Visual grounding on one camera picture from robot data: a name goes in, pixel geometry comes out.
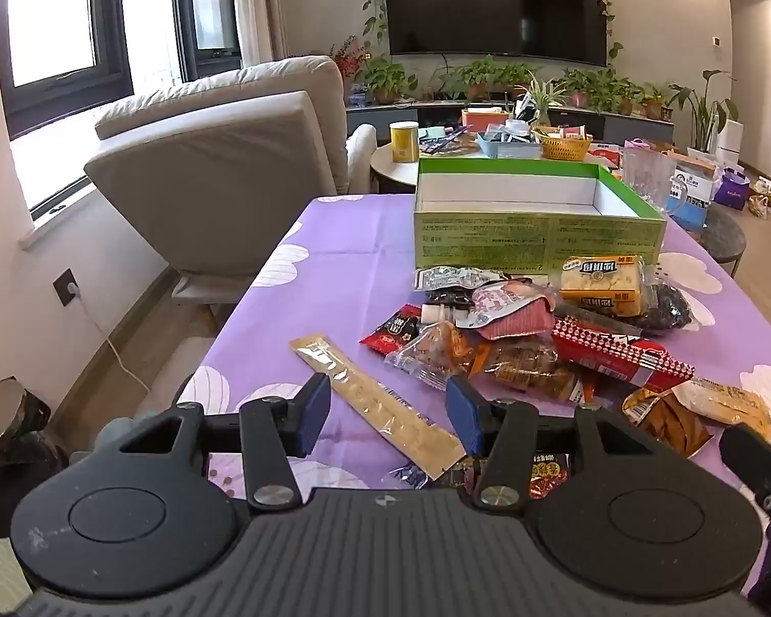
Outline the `yellow woven basket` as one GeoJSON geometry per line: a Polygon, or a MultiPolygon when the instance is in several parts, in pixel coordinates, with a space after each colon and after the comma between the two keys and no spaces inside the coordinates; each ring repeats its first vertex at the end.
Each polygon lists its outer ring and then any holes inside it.
{"type": "Polygon", "coordinates": [[[558,128],[536,128],[535,138],[543,159],[555,161],[584,161],[593,142],[588,134],[566,134],[558,128]]]}

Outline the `wall power socket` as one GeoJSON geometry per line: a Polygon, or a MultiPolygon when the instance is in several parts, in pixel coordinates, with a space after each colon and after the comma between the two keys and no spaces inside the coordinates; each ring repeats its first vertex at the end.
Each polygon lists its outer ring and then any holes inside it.
{"type": "Polygon", "coordinates": [[[80,297],[80,288],[76,283],[74,272],[66,269],[52,283],[55,294],[62,306],[68,306],[74,299],[80,297]]]}

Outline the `red chips bag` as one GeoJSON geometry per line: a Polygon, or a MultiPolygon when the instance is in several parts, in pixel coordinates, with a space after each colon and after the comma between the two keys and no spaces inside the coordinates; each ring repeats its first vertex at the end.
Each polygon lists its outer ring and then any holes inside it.
{"type": "Polygon", "coordinates": [[[587,329],[558,319],[552,331],[558,354],[567,361],[654,393],[673,389],[695,375],[695,368],[674,358],[657,342],[587,329]]]}

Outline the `purple gift bag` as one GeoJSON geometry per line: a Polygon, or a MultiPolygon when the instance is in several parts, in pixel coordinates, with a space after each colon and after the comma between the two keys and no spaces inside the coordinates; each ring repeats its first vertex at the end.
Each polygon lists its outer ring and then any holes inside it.
{"type": "Polygon", "coordinates": [[[742,210],[745,208],[749,194],[751,194],[751,181],[746,177],[744,170],[726,167],[720,175],[714,202],[727,208],[742,210]]]}

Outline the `clear packet with bun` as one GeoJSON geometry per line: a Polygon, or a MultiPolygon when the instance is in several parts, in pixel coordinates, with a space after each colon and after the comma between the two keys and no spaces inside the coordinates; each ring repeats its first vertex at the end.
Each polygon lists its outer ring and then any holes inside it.
{"type": "Polygon", "coordinates": [[[430,291],[447,290],[447,288],[462,288],[462,290],[478,290],[483,285],[499,283],[507,280],[507,276],[497,271],[464,266],[433,266],[427,269],[417,269],[413,275],[413,290],[430,293],[430,291]]]}

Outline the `yellow canister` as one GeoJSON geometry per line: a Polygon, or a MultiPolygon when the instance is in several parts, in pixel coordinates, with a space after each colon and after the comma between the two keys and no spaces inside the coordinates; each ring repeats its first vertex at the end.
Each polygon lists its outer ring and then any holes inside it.
{"type": "Polygon", "coordinates": [[[419,160],[419,124],[416,121],[391,123],[390,137],[394,163],[416,163],[419,160]]]}

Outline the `orange round jelly cup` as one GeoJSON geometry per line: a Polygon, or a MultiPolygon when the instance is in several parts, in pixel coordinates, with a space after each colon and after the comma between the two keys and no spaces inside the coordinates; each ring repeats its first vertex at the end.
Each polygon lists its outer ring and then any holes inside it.
{"type": "MultiPolygon", "coordinates": [[[[461,489],[470,495],[485,471],[486,458],[465,457],[458,461],[438,480],[441,487],[461,489]]],[[[570,456],[561,454],[538,454],[533,457],[532,475],[529,481],[529,497],[542,500],[556,487],[570,479],[570,456]]]]}

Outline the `yellow brown snack bag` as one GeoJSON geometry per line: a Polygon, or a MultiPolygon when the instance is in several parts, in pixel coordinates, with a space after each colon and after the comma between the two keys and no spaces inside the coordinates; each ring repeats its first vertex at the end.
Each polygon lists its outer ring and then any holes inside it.
{"type": "Polygon", "coordinates": [[[696,454],[712,435],[706,425],[746,424],[771,440],[769,408],[760,395],[693,377],[663,393],[640,389],[621,405],[635,428],[670,447],[681,456],[696,454]]]}

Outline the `green cardboard box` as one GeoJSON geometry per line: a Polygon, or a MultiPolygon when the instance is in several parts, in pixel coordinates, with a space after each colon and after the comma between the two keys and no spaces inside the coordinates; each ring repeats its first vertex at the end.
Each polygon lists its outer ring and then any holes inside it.
{"type": "Polygon", "coordinates": [[[417,167],[417,269],[548,275],[572,257],[659,258],[666,218],[610,171],[577,161],[425,157],[417,167]]]}

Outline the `small red snack packet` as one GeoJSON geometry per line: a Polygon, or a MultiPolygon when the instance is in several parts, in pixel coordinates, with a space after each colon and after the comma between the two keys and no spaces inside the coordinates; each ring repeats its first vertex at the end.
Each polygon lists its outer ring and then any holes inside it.
{"type": "Polygon", "coordinates": [[[374,332],[360,340],[362,346],[370,348],[377,354],[387,357],[401,350],[420,333],[420,317],[422,309],[412,304],[402,305],[374,332]]]}

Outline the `blue white carton box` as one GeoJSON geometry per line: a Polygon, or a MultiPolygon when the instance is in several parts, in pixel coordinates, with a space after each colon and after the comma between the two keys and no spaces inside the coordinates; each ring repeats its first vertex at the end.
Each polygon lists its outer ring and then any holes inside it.
{"type": "Polygon", "coordinates": [[[666,213],[684,230],[701,232],[714,196],[713,171],[677,161],[666,213]]]}

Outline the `long gold snack stick packet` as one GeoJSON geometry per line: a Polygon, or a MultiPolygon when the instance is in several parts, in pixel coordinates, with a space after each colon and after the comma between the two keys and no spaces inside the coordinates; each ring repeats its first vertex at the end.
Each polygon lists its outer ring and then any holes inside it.
{"type": "Polygon", "coordinates": [[[466,456],[452,433],[362,371],[324,334],[295,338],[289,347],[313,371],[327,376],[331,389],[432,481],[466,456]]]}

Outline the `yellow cracker packet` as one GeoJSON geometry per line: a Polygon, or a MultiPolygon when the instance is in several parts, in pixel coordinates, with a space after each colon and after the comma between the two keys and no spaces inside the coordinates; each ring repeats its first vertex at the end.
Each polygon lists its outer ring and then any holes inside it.
{"type": "Polygon", "coordinates": [[[558,287],[568,304],[615,318],[636,318],[644,312],[644,261],[636,255],[570,258],[562,263],[558,287]]]}

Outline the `black wall television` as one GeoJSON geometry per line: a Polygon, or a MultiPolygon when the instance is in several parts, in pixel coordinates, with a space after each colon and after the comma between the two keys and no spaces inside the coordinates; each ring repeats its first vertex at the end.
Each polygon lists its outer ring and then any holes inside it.
{"type": "Polygon", "coordinates": [[[603,0],[385,0],[397,56],[535,57],[601,67],[603,0]]]}

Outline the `dark seaweed snack packet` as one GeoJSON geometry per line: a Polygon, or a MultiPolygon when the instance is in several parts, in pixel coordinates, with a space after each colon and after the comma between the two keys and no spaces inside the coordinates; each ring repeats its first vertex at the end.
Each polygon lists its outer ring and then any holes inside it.
{"type": "Polygon", "coordinates": [[[645,288],[644,312],[632,324],[644,332],[660,334],[682,329],[691,320],[691,307],[678,288],[652,283],[645,288]]]}

